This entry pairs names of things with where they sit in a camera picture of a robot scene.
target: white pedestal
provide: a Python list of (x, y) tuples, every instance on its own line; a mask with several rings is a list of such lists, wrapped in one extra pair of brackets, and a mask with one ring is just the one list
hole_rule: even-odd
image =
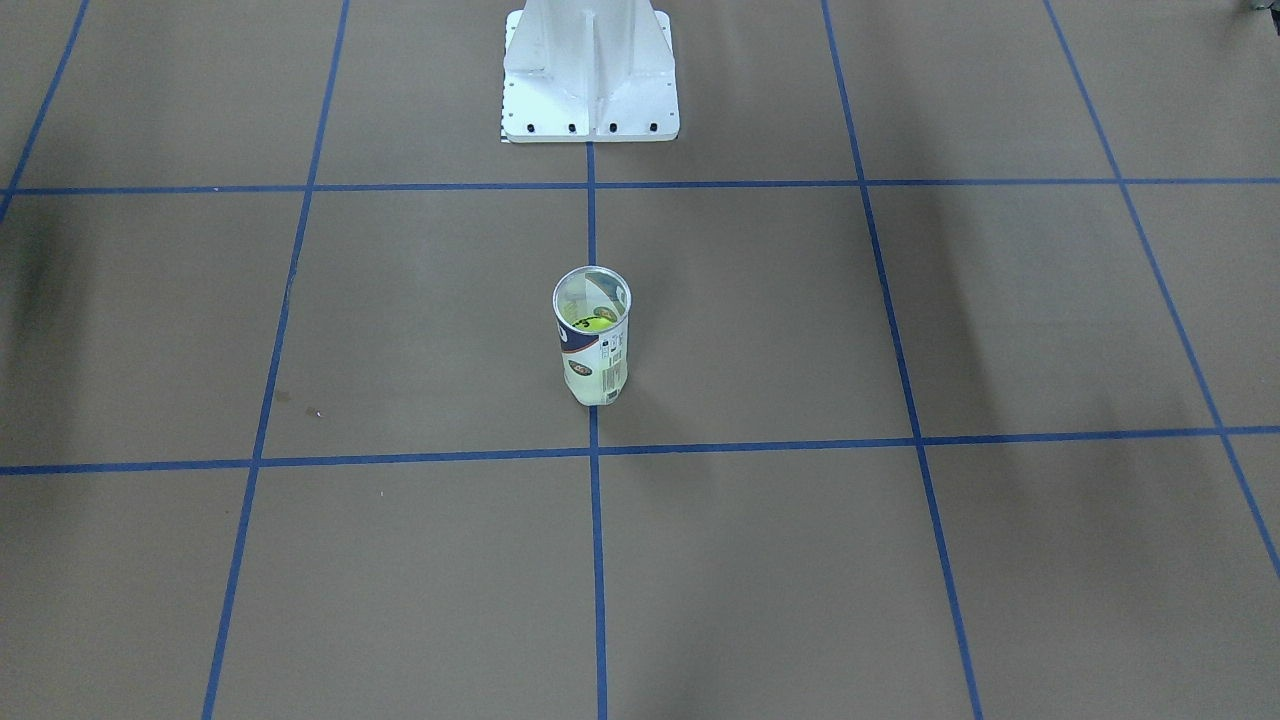
[(649, 0), (529, 0), (507, 17), (511, 142), (645, 142), (680, 132), (671, 18)]

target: yellow tennis ball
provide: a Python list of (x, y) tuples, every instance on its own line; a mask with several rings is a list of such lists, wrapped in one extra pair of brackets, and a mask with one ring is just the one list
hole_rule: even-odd
[(603, 318), (600, 315), (591, 315), (589, 318), (582, 318), (581, 320), (573, 323), (573, 327), (580, 331), (586, 331), (589, 333), (598, 333), (609, 329), (613, 325), (613, 320)]

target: tennis ball can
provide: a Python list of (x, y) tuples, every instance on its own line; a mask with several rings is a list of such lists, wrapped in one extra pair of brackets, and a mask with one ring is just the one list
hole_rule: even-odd
[(608, 268), (588, 265), (556, 283), (564, 384), (582, 405), (609, 405), (627, 382), (631, 288)]

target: blue tape line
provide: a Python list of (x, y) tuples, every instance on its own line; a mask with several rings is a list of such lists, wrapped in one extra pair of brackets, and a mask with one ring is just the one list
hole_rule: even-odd
[(989, 436), (941, 436), (920, 438), (924, 446), (1012, 445), (1023, 442), (1080, 442), (1094, 439), (1149, 439), (1169, 437), (1216, 437), (1216, 428), (1169, 428), (1149, 430), (1085, 430), (1074, 433), (1016, 433)]
[(1280, 184), (1277, 178), (1125, 178), (1128, 184)]
[(718, 187), (855, 187), (855, 179), (801, 181), (613, 181), (600, 182), (600, 190), (690, 190)]
[(595, 143), (586, 143), (586, 264), (595, 264)]
[(74, 465), (0, 466), (3, 475), (81, 475), (92, 473), (154, 473), (163, 470), (243, 470), (250, 460), (160, 460), (155, 462), (84, 462)]
[[(324, 101), (320, 104), (320, 119), (316, 123), (315, 145), (311, 150), (311, 167), (307, 172), (308, 188), (315, 184), (316, 173), (320, 169), (320, 152), (324, 147), (324, 132), (329, 119), (329, 106), (333, 101), (333, 87), (338, 78), (338, 63), (342, 58), (342, 44), (347, 32), (347, 14), (351, 9), (351, 0), (342, 1), (342, 12), (338, 15), (338, 31), (333, 42), (333, 55), (329, 60), (329, 77), (325, 82)], [(257, 434), (253, 439), (252, 466), (248, 479), (244, 483), (244, 502), (241, 507), (241, 521), (236, 530), (236, 547), (232, 551), (232, 565), (227, 574), (227, 593), (223, 597), (223, 612), (218, 623), (218, 639), (214, 644), (214, 657), (209, 669), (209, 684), (205, 689), (205, 706), (201, 714), (202, 720), (212, 720), (214, 705), (218, 701), (218, 683), (221, 678), (223, 656), (227, 651), (227, 637), (230, 632), (232, 611), (236, 605), (236, 588), (239, 584), (241, 562), (244, 557), (244, 543), (248, 538), (250, 518), (253, 512), (253, 495), (257, 488), (259, 462), (262, 460), (262, 448), (266, 445), (266, 428), (271, 418), (271, 400), (275, 393), (275, 380), (280, 370), (280, 356), (284, 350), (284, 333), (289, 322), (289, 296), (293, 292), (293, 281), (298, 273), (298, 258), (302, 254), (302, 242), (306, 237), (307, 218), (311, 213), (311, 197), (314, 192), (307, 190), (302, 196), (302, 209), (298, 214), (298, 227), (293, 237), (293, 254), (289, 258), (289, 274), (284, 282), (284, 297), (280, 301), (280, 318), (275, 328), (275, 343), (271, 348), (271, 364), (266, 374), (266, 388), (262, 391), (262, 407), (259, 413)]]
[(244, 542), (248, 539), (248, 519), (253, 511), (253, 495), (257, 492), (257, 468), (250, 468), (244, 482), (244, 498), (241, 501), (239, 524), (236, 527), (236, 547), (232, 548), (232, 566), (227, 573), (227, 589), (223, 593), (223, 611), (218, 618), (218, 639), (214, 641), (214, 659), (209, 666), (209, 684), (205, 685), (205, 705), (202, 720), (212, 720), (214, 703), (218, 701), (218, 682), (223, 674), (223, 659), (227, 651), (227, 635), (232, 629), (232, 609), (236, 606), (236, 589), (239, 585), (239, 569), (244, 561)]
[[(991, 186), (1059, 186), (1117, 184), (1115, 178), (881, 178), (867, 179), (799, 179), (799, 181), (616, 181), (596, 182), (596, 190), (699, 190), (699, 188), (786, 188), (786, 187), (991, 187)], [(1125, 178), (1126, 184), (1280, 184), (1280, 178)], [(451, 191), (518, 191), (518, 190), (586, 190), (585, 182), (392, 182), (392, 183), (315, 183), (315, 184), (189, 184), (189, 186), (122, 186), (122, 187), (26, 187), (0, 191), (5, 196), (61, 195), (228, 195), (244, 192), (451, 192)]]
[(1204, 405), (1208, 407), (1210, 416), (1213, 419), (1213, 427), (1217, 429), (1222, 441), (1222, 450), (1226, 451), (1228, 460), (1231, 464), (1231, 471), (1235, 473), (1235, 480), (1240, 486), (1240, 492), (1244, 495), (1245, 503), (1249, 507), (1249, 514), (1253, 516), (1253, 524), (1258, 530), (1258, 536), (1262, 538), (1262, 544), (1267, 548), (1267, 555), (1271, 559), (1271, 569), (1275, 571), (1276, 578), (1280, 578), (1280, 556), (1276, 555), (1275, 542), (1271, 539), (1271, 533), (1267, 530), (1267, 524), (1262, 518), (1262, 512), (1258, 511), (1258, 505), (1253, 497), (1252, 488), (1249, 488), (1249, 480), (1244, 475), (1244, 469), (1240, 468), (1240, 464), (1236, 461), (1235, 448), (1231, 446), (1230, 434), (1222, 424), (1222, 416), (1217, 410), (1217, 404), (1213, 401), (1213, 393), (1210, 392), (1208, 380), (1204, 378), (1199, 360), (1196, 357), (1196, 350), (1192, 347), (1187, 327), (1183, 324), (1183, 319), (1178, 313), (1178, 305), (1174, 302), (1174, 296), (1169, 291), (1169, 284), (1165, 282), (1165, 274), (1160, 269), (1160, 263), (1156, 259), (1155, 250), (1151, 247), (1147, 231), (1143, 228), (1142, 218), (1138, 215), (1138, 208), (1134, 205), (1133, 196), (1129, 193), (1128, 182), (1120, 173), (1120, 165), (1116, 163), (1115, 154), (1111, 151), (1111, 142), (1107, 140), (1106, 131), (1102, 129), (1102, 120), (1098, 118), (1097, 109), (1093, 106), (1093, 100), (1089, 97), (1089, 91), (1084, 86), (1084, 78), (1080, 76), (1080, 69), (1075, 63), (1075, 56), (1071, 54), (1071, 46), (1066, 41), (1066, 33), (1062, 32), (1062, 24), (1057, 19), (1057, 13), (1053, 12), (1053, 4), (1051, 0), (1042, 1), (1044, 4), (1046, 13), (1048, 13), (1050, 22), (1053, 24), (1053, 32), (1057, 35), (1057, 41), (1062, 46), (1062, 54), (1066, 55), (1066, 63), (1071, 68), (1071, 76), (1075, 78), (1075, 85), (1080, 91), (1080, 97), (1084, 99), (1084, 106), (1089, 110), (1089, 118), (1093, 119), (1093, 128), (1098, 133), (1098, 141), (1102, 143), (1103, 152), (1106, 152), (1107, 163), (1111, 164), (1111, 172), (1115, 173), (1115, 177), (1119, 181), (1120, 193), (1124, 196), (1125, 206), (1129, 209), (1129, 218), (1133, 220), (1133, 225), (1138, 231), (1138, 238), (1142, 241), (1142, 250), (1147, 255), (1147, 263), (1151, 265), (1151, 272), (1156, 278), (1156, 284), (1160, 287), (1160, 295), (1165, 299), (1165, 307), (1169, 310), (1169, 316), (1174, 320), (1174, 327), (1178, 329), (1178, 338), (1181, 341), (1183, 351), (1187, 354), (1187, 360), (1190, 363), (1192, 372), (1196, 374), (1196, 382), (1199, 384), (1201, 395), (1204, 396)]
[(591, 556), (595, 566), (595, 712), (598, 720), (609, 717), (609, 666), (604, 612), (604, 520), (600, 509), (600, 420), (596, 407), (590, 409), (588, 425), (591, 461)]
[(63, 56), (58, 60), (58, 69), (54, 70), (54, 78), (49, 81), (49, 90), (45, 91), (45, 99), (40, 102), (36, 120), (31, 124), (31, 132), (27, 133), (27, 142), (23, 143), (22, 154), (18, 156), (18, 165), (14, 167), (13, 176), (9, 177), (9, 190), (5, 192), (4, 199), (0, 199), (0, 223), (9, 214), (9, 205), (13, 202), (14, 191), (18, 188), (22, 173), (27, 169), (27, 161), (36, 147), (36, 138), (40, 137), (40, 128), (44, 127), (45, 117), (49, 115), (49, 106), (54, 102), (54, 94), (58, 92), (58, 86), (63, 82), (63, 73), (67, 72), (67, 64), (70, 63), (72, 50), (76, 47), (76, 40), (79, 38), (81, 26), (84, 24), (86, 12), (88, 12), (88, 0), (81, 0), (81, 6), (76, 12), (76, 20), (72, 22), (72, 32), (67, 36), (67, 45), (63, 46)]
[(188, 184), (166, 187), (29, 187), (14, 195), (233, 195), (243, 192), (303, 192), (305, 184)]
[(1229, 436), (1271, 436), (1280, 434), (1280, 425), (1235, 425), (1224, 428)]
[(906, 414), (911, 424), (911, 439), (915, 445), (915, 455), (920, 466), (920, 478), (924, 483), (924, 496), (929, 505), (929, 519), (933, 524), (933, 541), (937, 544), (938, 562), (942, 568), (942, 580), (947, 591), (947, 603), (951, 607), (951, 621), (956, 633), (956, 647), (960, 653), (960, 662), (964, 667), (965, 684), (969, 689), (969, 705), (973, 708), (974, 720), (982, 720), (982, 700), (978, 694), (978, 680), (973, 669), (973, 660), (969, 653), (969, 637), (965, 632), (964, 614), (960, 610), (960, 596), (956, 591), (955, 577), (951, 574), (951, 553), (947, 550), (947, 539), (942, 527), (942, 515), (938, 511), (938, 501), (933, 492), (933, 477), (929, 471), (929, 460), (922, 442), (920, 419), (915, 409), (915, 393), (911, 391), (911, 377), (906, 368), (906, 356), (902, 351), (902, 338), (897, 327), (897, 315), (893, 311), (893, 297), (890, 292), (888, 273), (884, 270), (884, 256), (881, 251), (879, 233), (876, 228), (876, 214), (872, 209), (870, 190), (867, 184), (867, 173), (863, 168), (863, 155), (858, 145), (858, 131), (854, 126), (854, 113), (849, 102), (849, 91), (845, 86), (845, 73), (840, 61), (840, 49), (836, 44), (836, 31), (831, 22), (831, 6), (827, 0), (822, 0), (823, 22), (827, 26), (827, 42), (831, 47), (831, 63), (836, 72), (836, 86), (840, 88), (840, 105), (845, 113), (845, 128), (849, 132), (849, 149), (854, 156), (854, 169), (858, 173), (859, 192), (863, 200), (863, 213), (867, 217), (867, 232), (872, 242), (872, 252), (876, 256), (876, 274), (879, 277), (881, 295), (884, 300), (884, 314), (888, 319), (890, 334), (893, 340), (893, 354), (897, 357), (899, 378), (902, 383), (902, 397), (906, 402)]
[(463, 190), (584, 190), (585, 182), (384, 182), (325, 183), (312, 187), (316, 192), (433, 192)]
[[(1225, 428), (1231, 436), (1280, 434), (1280, 425), (1240, 425)], [(684, 455), (716, 452), (786, 452), (796, 450), (858, 450), (874, 447), (1014, 445), (1085, 441), (1158, 439), (1176, 437), (1215, 437), (1216, 428), (1165, 428), (1147, 430), (1084, 430), (1060, 433), (1016, 433), (984, 436), (936, 436), (852, 438), (852, 439), (801, 439), (768, 442), (718, 442), (684, 445), (621, 445), (596, 448), (600, 456), (620, 455)], [(93, 473), (148, 473), (174, 470), (221, 470), (259, 468), (320, 468), (342, 465), (394, 465), (412, 462), (468, 462), (485, 460), (539, 460), (548, 457), (589, 457), (590, 447), (547, 447), (530, 450), (462, 450), (448, 452), (397, 452), (385, 455), (320, 455), (282, 456), (224, 460), (160, 460), (151, 462), (97, 462), (78, 465), (8, 465), (0, 466), (4, 475), (61, 475)]]
[(781, 442), (717, 442), (689, 445), (622, 445), (602, 447), (600, 455), (682, 455), (694, 452), (780, 452), (788, 450), (849, 450), (911, 447), (913, 438), (809, 439)]
[(1115, 184), (1114, 178), (906, 178), (868, 179), (868, 187), (947, 187), (947, 186), (1039, 186), (1039, 184)]
[(483, 460), (538, 460), (543, 457), (586, 457), (586, 447), (539, 450), (474, 450), (456, 452), (399, 452), (390, 455), (328, 455), (319, 457), (264, 457), (261, 468), (320, 468), (332, 465), (393, 465), (401, 462), (467, 462)]
[(1235, 482), (1240, 486), (1240, 493), (1244, 495), (1244, 503), (1249, 507), (1249, 515), (1253, 516), (1253, 525), (1258, 529), (1258, 536), (1262, 537), (1262, 546), (1267, 550), (1267, 557), (1271, 559), (1271, 569), (1275, 570), (1276, 579), (1280, 579), (1280, 553), (1276, 552), (1276, 543), (1271, 539), (1271, 533), (1267, 530), (1267, 523), (1262, 518), (1262, 510), (1258, 507), (1257, 498), (1253, 496), (1253, 488), (1249, 487), (1249, 480), (1244, 477), (1244, 468), (1240, 466), (1240, 460), (1235, 456), (1235, 447), (1226, 434), (1222, 434), (1222, 450), (1226, 451), (1231, 471), (1235, 473)]

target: blue tape grid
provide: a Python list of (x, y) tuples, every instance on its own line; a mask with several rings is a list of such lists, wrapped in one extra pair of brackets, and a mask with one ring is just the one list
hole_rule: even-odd
[[(343, 0), (338, 28), (334, 38), (333, 54), (330, 58), (329, 76), (325, 85), (324, 102), (316, 127), (315, 145), (312, 149), (311, 165), (306, 183), (302, 184), (228, 184), (228, 186), (174, 186), (174, 187), (19, 187), (23, 172), (31, 158), (40, 129), (49, 113), (54, 95), (61, 82), (63, 74), (70, 61), (76, 41), (79, 36), (84, 15), (88, 10), (90, 0), (82, 0), (77, 10), (70, 33), (68, 36), (63, 55), (58, 68), (50, 81), (49, 88), (40, 105), (27, 141), (17, 167), (10, 176), (9, 183), (0, 191), (0, 222), (8, 214), (13, 199), (20, 196), (78, 196), (78, 195), (188, 195), (188, 193), (252, 193), (252, 192), (296, 192), (302, 195), (302, 208), (300, 211), (297, 232), (294, 236), (293, 254), (289, 261), (289, 273), (285, 282), (284, 297), (280, 306), (280, 316), (276, 327), (275, 343), (271, 352), (270, 369), (268, 373), (266, 388), (264, 391), (262, 405), (259, 416), (259, 427), (253, 443), (253, 454), (248, 459), (221, 459), (221, 460), (192, 460), (192, 461), (156, 461), (156, 462), (105, 462), (105, 464), (76, 464), (76, 465), (13, 465), (0, 466), (0, 475), (37, 475), (37, 474), (83, 474), (83, 473), (111, 473), (111, 471), (166, 471), (166, 470), (211, 470), (211, 469), (247, 469), (244, 497), (241, 509), (239, 525), (237, 529), (236, 546), (232, 553), (230, 569), (228, 573), (227, 591), (223, 602), (223, 612), (219, 621), (218, 639), (215, 643), (212, 662), (210, 666), (209, 684), (206, 688), (202, 717), (211, 720), (218, 693), (221, 662), (227, 647), (227, 635), (230, 629), (232, 610), (234, 606), (236, 588), (239, 577), (239, 568), (243, 560), (244, 543), (252, 514), (253, 495), (256, 489), (257, 474), (261, 468), (284, 466), (321, 466), (321, 465), (366, 465), (388, 462), (453, 462), (474, 460), (516, 460), (539, 457), (588, 457), (590, 461), (590, 498), (593, 520), (593, 557), (595, 575), (595, 612), (596, 612), (596, 685), (598, 685), (598, 716), (604, 720), (608, 715), (608, 671), (607, 671), (607, 642), (605, 642), (605, 585), (604, 585), (604, 551), (603, 551), (603, 523), (602, 523), (602, 493), (600, 493), (600, 466), (602, 456), (621, 455), (652, 455), (652, 454), (690, 454), (690, 452), (768, 452), (768, 451), (796, 451), (796, 450), (828, 450), (828, 448), (865, 448), (865, 447), (914, 447), (924, 484), (924, 493), (929, 506), (931, 520), (933, 523), (934, 541), (938, 559), (947, 588), (951, 606), (952, 621), (956, 632), (956, 641), (964, 665), (965, 679), (974, 717), (982, 719), (982, 703), (978, 693), (975, 673), (968, 651), (968, 641), (964, 630), (964, 618), (960, 607), (959, 594), (950, 566), (946, 534), (943, 530), (941, 511), (933, 491), (933, 482), (928, 465), (927, 448), (931, 446), (955, 445), (991, 445), (991, 443), (1027, 443), (1027, 442), (1079, 442), (1079, 441), (1106, 441), (1106, 439), (1137, 439), (1137, 438), (1170, 438), (1170, 437), (1217, 437), (1231, 464), (1240, 491), (1245, 498), (1249, 511), (1254, 519), (1258, 533), (1271, 557), (1272, 566), (1280, 577), (1280, 557), (1277, 557), (1275, 543), (1267, 530), (1261, 515), (1252, 488), (1244, 475), (1231, 443), (1233, 436), (1280, 434), (1280, 425), (1248, 425), (1226, 427), (1219, 414), (1208, 383), (1196, 356), (1190, 338), (1178, 313), (1172, 293), (1165, 281), (1164, 273), (1156, 254), (1147, 238), (1140, 215), (1129, 192), (1129, 186), (1134, 184), (1280, 184), (1280, 177), (1203, 177), (1203, 178), (1125, 178), (1120, 172), (1111, 143), (1102, 127), (1097, 109), (1089, 97), (1083, 77), (1071, 53), (1066, 35), (1062, 31), (1057, 14), (1051, 0), (1042, 0), (1048, 19), (1057, 35), (1062, 53), (1071, 69), (1082, 100), (1088, 109), (1098, 140), (1111, 165), (1112, 177), (1107, 178), (900, 178), (900, 179), (869, 179), (865, 176), (861, 152), (858, 143), (858, 133), (854, 124), (852, 109), (849, 100), (844, 70), (840, 61), (838, 46), (831, 20), (828, 0), (820, 0), (823, 19), (827, 29), (832, 65), (840, 91), (841, 106), (845, 114), (846, 129), (849, 133), (850, 150), (852, 154), (856, 178), (849, 179), (813, 179), (813, 181), (701, 181), (701, 182), (598, 182), (595, 177), (595, 149), (586, 145), (586, 182), (525, 182), (525, 183), (316, 183), (321, 150), (324, 145), (324, 132), (328, 122), (329, 106), (333, 99), (333, 88), (338, 74), (342, 55), (342, 44), (346, 35), (349, 0)], [(920, 430), (916, 415), (915, 400), (911, 392), (910, 374), (906, 357), (902, 351), (901, 337), (893, 311), (892, 293), (887, 273), (884, 270), (881, 252), (879, 237), (876, 228), (876, 217), (872, 206), (869, 188), (872, 187), (913, 187), (913, 186), (1055, 186), (1055, 184), (1097, 184), (1115, 186), (1120, 190), (1129, 215), (1134, 223), (1138, 238), (1151, 265), (1152, 274), (1160, 288), (1161, 296), (1169, 310), (1188, 361), (1196, 374), (1197, 383), (1204, 397), (1206, 406), (1213, 420), (1212, 428), (1167, 428), (1147, 430), (1100, 430), (1076, 433), (1023, 433), (1023, 434), (988, 434), (988, 436), (948, 436), (925, 437)], [(303, 456), (303, 457), (264, 457), (266, 428), (270, 420), (271, 401), (275, 380), (279, 373), (280, 356), (284, 347), (284, 334), (289, 316), (289, 295), (297, 274), (298, 259), (306, 234), (307, 218), (311, 200), (316, 192), (404, 192), (404, 191), (520, 191), (520, 190), (563, 190), (586, 191), (588, 195), (588, 263), (596, 261), (596, 191), (598, 190), (685, 190), (685, 188), (750, 188), (750, 187), (856, 187), (863, 202), (868, 233), (872, 250), (876, 258), (877, 274), (879, 275), (884, 310), (888, 319), (891, 336), (893, 340), (895, 355), (899, 365), (899, 375), (902, 386), (904, 401), (911, 427), (911, 437), (900, 438), (861, 438), (841, 441), (778, 441), (778, 442), (741, 442), (741, 443), (694, 443), (694, 445), (653, 445), (653, 446), (602, 446), (599, 443), (599, 416), (596, 409), (589, 413), (589, 443), (586, 447), (571, 448), (534, 448), (534, 450), (499, 450), (499, 451), (474, 451), (474, 452), (422, 452), (422, 454), (393, 454), (393, 455), (349, 455), (349, 456)]]

